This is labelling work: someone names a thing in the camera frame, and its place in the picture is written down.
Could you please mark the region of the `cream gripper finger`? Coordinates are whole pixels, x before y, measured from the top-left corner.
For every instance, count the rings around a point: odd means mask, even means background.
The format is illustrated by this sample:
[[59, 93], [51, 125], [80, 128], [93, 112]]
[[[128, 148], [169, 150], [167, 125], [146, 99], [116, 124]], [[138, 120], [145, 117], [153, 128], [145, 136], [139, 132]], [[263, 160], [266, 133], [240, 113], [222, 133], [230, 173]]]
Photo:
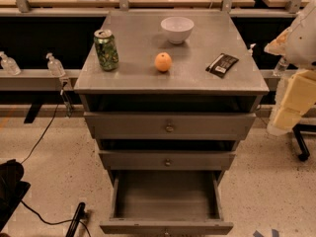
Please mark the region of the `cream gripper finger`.
[[300, 120], [300, 112], [274, 106], [270, 115], [267, 131], [269, 134], [275, 136], [284, 135], [291, 132]]
[[285, 78], [280, 110], [289, 115], [306, 114], [316, 103], [316, 72], [302, 69]]

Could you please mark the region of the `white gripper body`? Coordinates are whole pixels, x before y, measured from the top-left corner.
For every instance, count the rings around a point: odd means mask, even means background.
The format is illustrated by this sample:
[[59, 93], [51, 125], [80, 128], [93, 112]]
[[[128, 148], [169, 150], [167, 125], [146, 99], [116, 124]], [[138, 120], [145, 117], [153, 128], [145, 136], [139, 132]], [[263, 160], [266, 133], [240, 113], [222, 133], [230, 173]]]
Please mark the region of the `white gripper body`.
[[264, 52], [272, 55], [286, 56], [287, 37], [290, 31], [291, 28], [286, 28], [282, 31], [275, 39], [265, 46]]

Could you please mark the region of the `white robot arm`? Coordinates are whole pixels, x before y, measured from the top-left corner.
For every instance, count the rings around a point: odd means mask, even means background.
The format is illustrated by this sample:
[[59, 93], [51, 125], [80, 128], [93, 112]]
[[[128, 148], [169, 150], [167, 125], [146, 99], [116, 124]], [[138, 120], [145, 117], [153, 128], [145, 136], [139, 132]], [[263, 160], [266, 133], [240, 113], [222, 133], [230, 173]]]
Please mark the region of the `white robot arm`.
[[265, 52], [281, 55], [298, 68], [277, 84], [267, 131], [279, 136], [290, 132], [316, 103], [316, 0], [309, 1]]

